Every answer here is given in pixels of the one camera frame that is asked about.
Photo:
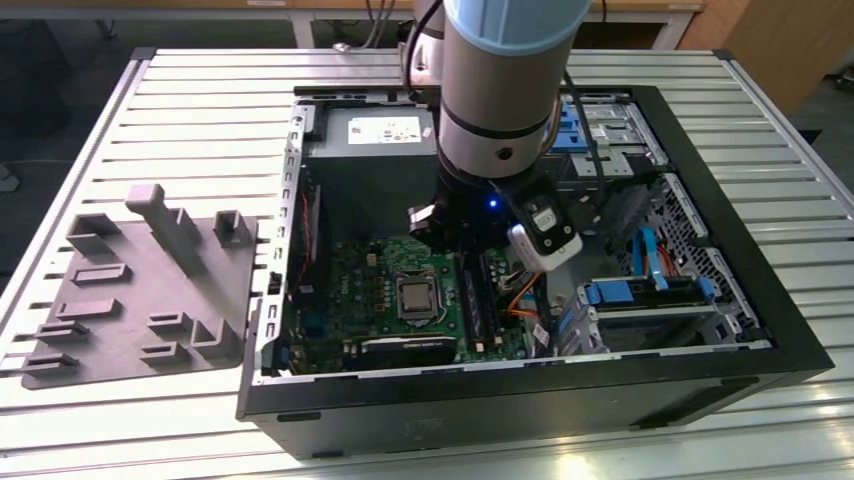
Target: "cable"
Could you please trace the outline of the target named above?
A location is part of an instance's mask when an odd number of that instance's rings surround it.
[[[424,16],[415,23],[415,28],[410,33],[410,39],[406,42],[406,62],[403,65],[403,87],[406,89],[406,93],[410,96],[410,100],[418,103],[419,94],[412,89],[412,59],[415,57],[415,45],[418,43],[418,37],[420,37],[424,28],[427,27],[427,23],[430,19],[436,14],[439,7],[442,6],[442,0],[435,0],[432,5],[427,9]]]
[[[507,278],[504,279],[504,285],[510,285],[516,280],[519,280],[519,277],[525,274],[526,271],[527,270],[525,268],[520,268],[519,270],[512,272],[510,275],[507,275]]]
[[[673,262],[670,261],[670,254],[667,253],[667,250],[665,250],[665,247],[658,245],[658,247],[655,247],[655,252],[658,253],[658,256],[662,259],[665,272],[667,273],[667,275],[673,275],[673,269],[671,269]]]
[[[371,7],[371,0],[364,0],[364,8],[368,10],[368,19],[374,23],[374,7]]]
[[[531,289],[531,286],[534,285],[534,282],[537,281],[539,276],[541,274],[535,273],[534,275],[531,275],[531,278],[529,278],[529,281],[525,282],[525,286],[522,287],[522,290],[519,290],[519,293],[514,297],[512,302],[510,302],[510,305],[507,306],[508,312],[512,312],[512,310],[516,308],[516,305],[519,304],[519,300],[522,300],[522,297],[525,296],[525,292],[527,292]]]
[[[296,293],[299,284],[303,283],[303,277],[306,276],[308,264],[311,263],[311,229],[308,228],[308,196],[306,195],[306,192],[303,192],[303,230],[306,230],[306,261],[303,262],[303,268],[299,272],[299,277],[296,278],[296,284],[294,285],[291,295]]]
[[[508,313],[511,315],[516,315],[519,317],[529,317],[529,318],[535,318],[537,320],[539,320],[539,315],[537,314],[537,312],[534,310],[510,310]]]
[[[541,275],[531,286],[531,292],[534,293],[534,304],[537,305],[537,314],[543,319],[546,330],[551,335],[554,326],[551,317],[551,306],[549,305],[549,275]]]
[[[539,156],[542,157],[549,153],[551,147],[558,139],[558,130],[561,130],[561,91],[558,91],[558,98],[555,98],[555,106],[551,110],[551,125],[549,128],[549,136],[543,139],[543,143],[539,147]]]
[[[673,257],[670,256],[670,252],[667,251],[665,246],[659,245],[657,250],[658,250],[658,254],[662,256],[663,263],[669,271],[667,274],[671,276],[679,275],[681,273],[679,273],[679,269],[677,268],[677,263],[673,261]]]
[[[573,95],[573,105],[575,106],[575,114],[578,115],[578,121],[582,124],[582,132],[587,137],[587,146],[590,148],[590,156],[593,157],[593,166],[597,170],[597,209],[602,209],[605,207],[605,169],[602,168],[602,158],[599,157],[599,147],[597,145],[597,140],[593,138],[593,133],[590,132],[590,122],[587,121],[587,114],[585,113],[585,105],[582,102],[582,95],[578,93],[578,87],[575,87],[575,83],[573,82],[573,77],[570,77],[570,72],[563,70],[563,81],[566,82],[566,86],[570,88],[570,94]]]
[[[376,37],[376,29],[379,28],[380,21],[383,19],[383,12],[386,11],[386,0],[380,0],[379,2],[379,11],[376,12],[376,18],[374,19],[374,24],[371,26],[371,33],[368,34],[368,38],[364,43],[355,47],[356,50],[363,50],[366,48],[371,48],[374,44],[374,38]]]
[[[395,11],[395,3],[398,0],[391,0],[391,4],[388,5],[388,12],[386,12],[386,18],[382,21],[382,26],[379,28],[379,33],[376,34],[376,38],[374,39],[374,48],[379,47],[379,42],[383,38],[383,32],[386,31],[386,25],[388,24],[388,18],[391,17],[391,13]]]

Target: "motherboard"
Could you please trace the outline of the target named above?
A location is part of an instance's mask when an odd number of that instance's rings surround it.
[[[511,266],[500,250],[490,250],[483,260],[498,295],[499,279]],[[355,370],[348,360],[367,357],[360,355],[367,353],[380,358],[379,365],[370,365],[372,369],[400,362],[416,366],[419,359],[411,355],[418,353],[404,351],[450,355],[442,362],[448,364],[522,358],[520,327],[499,328],[498,341],[487,345],[470,338],[458,275],[454,255],[432,254],[410,237],[336,243],[326,302],[307,306],[298,314],[304,333],[296,357],[300,365],[295,365],[302,366],[299,370]]]

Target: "aluminum table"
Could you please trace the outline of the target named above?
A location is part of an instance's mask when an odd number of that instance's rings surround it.
[[[130,220],[159,182],[195,217],[239,209],[274,233],[296,85],[398,81],[394,50],[138,52],[0,299],[0,476],[159,478],[849,478],[854,472],[854,203],[735,61],[710,52],[577,51],[579,83],[657,85],[837,368],[694,424],[643,433],[300,463],[234,419],[239,369],[43,391],[20,386],[71,258],[75,214]],[[266,285],[266,245],[254,289]]]

